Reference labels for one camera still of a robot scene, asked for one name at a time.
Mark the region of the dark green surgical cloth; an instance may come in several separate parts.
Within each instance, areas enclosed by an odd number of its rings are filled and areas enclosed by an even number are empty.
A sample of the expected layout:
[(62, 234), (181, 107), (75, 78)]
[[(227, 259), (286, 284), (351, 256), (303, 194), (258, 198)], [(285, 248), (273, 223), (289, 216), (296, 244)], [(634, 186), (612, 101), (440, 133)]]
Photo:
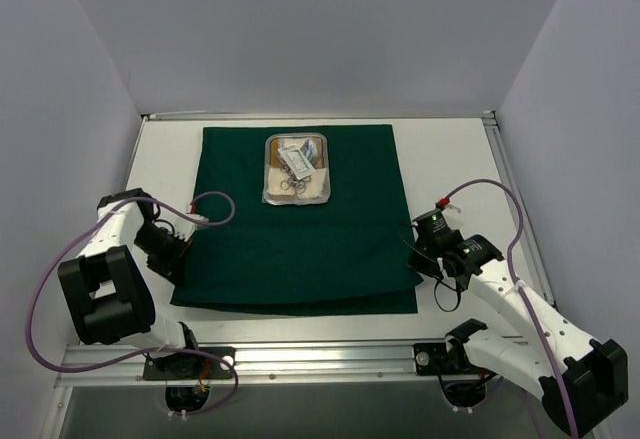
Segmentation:
[(198, 230), (175, 306), (287, 316), (414, 314), (418, 274), (404, 244), (409, 211), (388, 125), (323, 126), (329, 200), (262, 199), (270, 128), (203, 132)]

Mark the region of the stainless steel instrument tray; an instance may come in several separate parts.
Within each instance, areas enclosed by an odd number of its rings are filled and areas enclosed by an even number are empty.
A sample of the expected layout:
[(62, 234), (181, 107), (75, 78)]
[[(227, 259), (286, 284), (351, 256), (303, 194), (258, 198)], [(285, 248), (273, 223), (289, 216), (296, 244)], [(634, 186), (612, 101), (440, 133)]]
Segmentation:
[[(293, 202), (293, 203), (270, 203), (264, 200), (264, 192), (266, 190), (267, 176), (269, 170), (271, 168), (278, 168), (284, 170), (285, 172), (290, 172), (289, 168), (281, 162), (280, 156), (278, 154), (279, 148), (284, 147), (298, 147), (301, 149), (303, 143), (308, 140), (313, 139), (316, 141), (319, 146), (321, 157), (316, 163), (311, 163), (314, 168), (322, 169), (326, 168), (328, 170), (328, 179), (326, 185), (328, 186), (328, 191), (326, 196), (321, 200), (309, 201), (309, 202)], [(321, 205), (325, 204), (329, 201), (331, 196), (331, 181), (330, 181), (330, 170), (329, 170), (329, 155), (328, 155), (328, 144), (324, 135), (319, 133), (289, 133), (289, 134), (274, 134), (270, 136), (265, 142), (265, 159), (264, 159), (264, 181), (263, 181), (263, 193), (262, 200), (264, 203), (267, 203), (272, 206), (311, 206), (311, 205)]]

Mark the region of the white suture packet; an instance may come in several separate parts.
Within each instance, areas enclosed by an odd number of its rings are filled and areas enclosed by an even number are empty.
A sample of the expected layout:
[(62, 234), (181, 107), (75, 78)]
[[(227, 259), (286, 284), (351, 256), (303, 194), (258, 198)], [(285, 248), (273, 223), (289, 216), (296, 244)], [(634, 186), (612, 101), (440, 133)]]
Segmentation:
[(314, 166), (298, 147), (279, 148), (278, 154), (281, 162), (297, 179), (305, 179), (316, 172)]

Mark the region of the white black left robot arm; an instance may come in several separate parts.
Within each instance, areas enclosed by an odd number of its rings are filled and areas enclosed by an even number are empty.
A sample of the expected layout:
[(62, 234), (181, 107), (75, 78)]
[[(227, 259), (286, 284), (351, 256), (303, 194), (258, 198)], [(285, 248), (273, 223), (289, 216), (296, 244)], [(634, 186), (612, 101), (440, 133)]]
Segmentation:
[(177, 377), (190, 378), (202, 364), (194, 334), (186, 324), (158, 315), (132, 254), (141, 249), (148, 269), (174, 286), (183, 284), (191, 240), (157, 226), (158, 218), (141, 188), (103, 197), (98, 230), (76, 258), (58, 266), (57, 276), (83, 343), (152, 348), (166, 356), (166, 367)]

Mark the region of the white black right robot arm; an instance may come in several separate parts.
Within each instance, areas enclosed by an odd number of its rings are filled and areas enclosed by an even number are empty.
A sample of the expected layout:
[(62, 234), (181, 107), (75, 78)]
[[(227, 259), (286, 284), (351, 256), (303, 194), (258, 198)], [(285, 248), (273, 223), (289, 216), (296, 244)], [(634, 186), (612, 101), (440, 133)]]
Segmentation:
[(551, 421), (573, 437), (584, 437), (627, 402), (628, 356), (617, 342), (600, 342), (572, 324), (511, 277), (496, 246), (481, 235), (463, 237), (440, 210), (411, 226), (417, 238), (410, 268), (482, 300), (524, 341), (517, 344), (468, 319), (446, 333), (433, 367), (495, 373), (538, 399)]

